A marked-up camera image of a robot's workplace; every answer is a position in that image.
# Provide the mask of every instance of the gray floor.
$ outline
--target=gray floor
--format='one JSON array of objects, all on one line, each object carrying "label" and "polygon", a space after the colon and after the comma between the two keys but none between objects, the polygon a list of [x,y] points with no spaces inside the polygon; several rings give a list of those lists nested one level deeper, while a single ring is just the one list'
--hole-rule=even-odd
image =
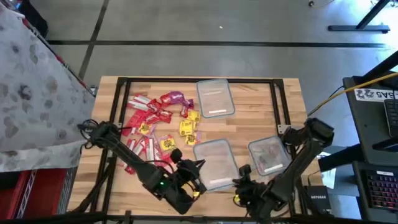
[{"label": "gray floor", "polygon": [[[104,3],[103,0],[30,1],[49,23],[48,40],[90,40]],[[373,6],[370,0],[328,2],[316,0],[317,8],[309,8],[307,0],[109,0],[96,39],[378,43],[387,46],[383,49],[93,46],[94,42],[87,42],[93,46],[93,51],[87,57],[84,81],[97,85],[103,75],[297,77],[305,106],[310,111],[342,85],[343,77],[365,74],[398,47],[398,8],[388,5],[371,22],[389,25],[388,34],[328,32],[328,25],[357,24]],[[54,45],[53,48],[76,74],[91,49],[87,45]],[[345,96],[336,98],[315,116],[335,128],[334,145],[350,146],[358,142]],[[349,179],[351,171],[349,167],[340,167],[337,182]],[[345,198],[357,192],[347,186],[336,184],[331,199],[333,209],[342,217],[352,214],[351,218],[358,218],[357,211],[350,212],[352,206],[347,206],[355,201]]]}]

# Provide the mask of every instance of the desk leg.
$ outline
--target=desk leg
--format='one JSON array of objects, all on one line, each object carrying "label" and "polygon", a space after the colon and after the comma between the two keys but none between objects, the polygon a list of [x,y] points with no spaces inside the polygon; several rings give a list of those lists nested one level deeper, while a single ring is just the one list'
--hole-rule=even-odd
[{"label": "desk leg", "polygon": [[360,144],[347,147],[346,149],[336,152],[330,156],[326,156],[318,160],[321,172],[331,170],[338,166],[350,164],[353,161],[363,161],[363,154]]}]

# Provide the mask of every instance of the clear plastic container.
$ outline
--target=clear plastic container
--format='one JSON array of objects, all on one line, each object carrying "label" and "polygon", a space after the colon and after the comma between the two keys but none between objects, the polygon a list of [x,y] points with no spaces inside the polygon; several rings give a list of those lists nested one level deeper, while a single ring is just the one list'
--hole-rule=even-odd
[{"label": "clear plastic container", "polygon": [[281,173],[290,164],[291,159],[277,136],[250,142],[248,148],[259,175]]},{"label": "clear plastic container", "polygon": [[226,79],[205,80],[197,83],[201,114],[204,118],[228,116],[235,106]]},{"label": "clear plastic container", "polygon": [[208,191],[227,189],[239,178],[231,147],[226,139],[212,140],[193,147],[196,160],[206,160],[200,179]]}]

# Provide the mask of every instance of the wooden table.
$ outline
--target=wooden table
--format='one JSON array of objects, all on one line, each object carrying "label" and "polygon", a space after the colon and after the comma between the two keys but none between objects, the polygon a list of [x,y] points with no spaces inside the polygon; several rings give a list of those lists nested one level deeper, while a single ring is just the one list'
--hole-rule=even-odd
[{"label": "wooden table", "polygon": [[[114,98],[117,77],[102,77],[95,101],[92,118],[97,121],[109,120],[111,105]],[[303,126],[307,117],[305,105],[301,94],[300,83],[297,78],[283,79],[285,94],[289,107],[290,119],[293,126]],[[201,132],[202,142],[212,139],[226,138],[233,150],[234,159],[238,165],[251,162],[247,145],[249,142],[273,136],[277,134],[275,118],[272,108],[270,86],[261,83],[230,83],[231,93],[236,108],[235,115],[224,119],[202,119],[197,129]],[[150,98],[159,98],[169,91],[181,91],[187,99],[193,98],[195,109],[199,110],[196,84],[195,83],[132,83],[130,96],[135,93],[147,95]],[[280,117],[283,118],[282,105],[280,103],[279,91],[277,91],[278,107]],[[118,120],[121,103],[119,103],[116,119]],[[178,135],[180,105],[172,105],[167,108],[174,112],[170,124],[158,123],[155,135],[161,137],[171,134],[176,140],[177,147],[183,152],[183,157],[195,159],[192,148],[186,147],[184,138]],[[134,110],[127,109],[124,124],[132,116]],[[80,165],[77,170],[72,196],[70,197],[68,209],[74,209],[87,196],[94,186],[101,157],[101,149],[92,148],[83,150]],[[314,160],[302,176],[303,183],[307,183],[307,176],[319,170],[317,160]],[[311,175],[312,185],[322,185],[320,173]],[[104,187],[99,196],[97,210],[100,210],[103,203]],[[203,215],[216,217],[243,217],[246,214],[244,208],[239,208],[232,202],[234,188],[222,192],[206,192],[185,215]],[[300,204],[295,201],[296,212],[300,212]],[[124,215],[126,210],[131,210],[133,215],[179,215],[165,200],[158,201],[138,181],[135,175],[130,175],[122,167],[116,167],[111,198],[109,201],[109,215]]]}]

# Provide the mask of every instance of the yellow cable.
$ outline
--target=yellow cable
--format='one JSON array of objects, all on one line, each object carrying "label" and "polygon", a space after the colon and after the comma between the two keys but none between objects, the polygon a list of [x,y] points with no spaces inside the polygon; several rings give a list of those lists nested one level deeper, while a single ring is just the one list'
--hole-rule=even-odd
[{"label": "yellow cable", "polygon": [[398,75],[398,72],[394,72],[394,73],[392,73],[390,75],[384,75],[383,77],[375,78],[375,79],[370,80],[370,81],[368,81],[366,83],[353,86],[353,87],[348,88],[346,90],[342,90],[342,91],[334,94],[333,96],[330,96],[327,100],[324,100],[322,103],[320,103],[317,107],[315,107],[313,110],[311,110],[311,112],[309,112],[308,116],[311,116],[313,113],[315,113],[317,110],[319,110],[319,108],[321,108],[323,105],[327,104],[329,101],[331,101],[332,99],[336,98],[337,96],[340,96],[343,93],[346,93],[346,92],[349,92],[349,91],[353,91],[356,88],[362,88],[364,86],[367,86],[367,85],[370,85],[370,84],[376,83],[378,81],[385,80],[387,78],[391,78],[391,77],[394,77],[394,76],[397,76],[397,75]]}]

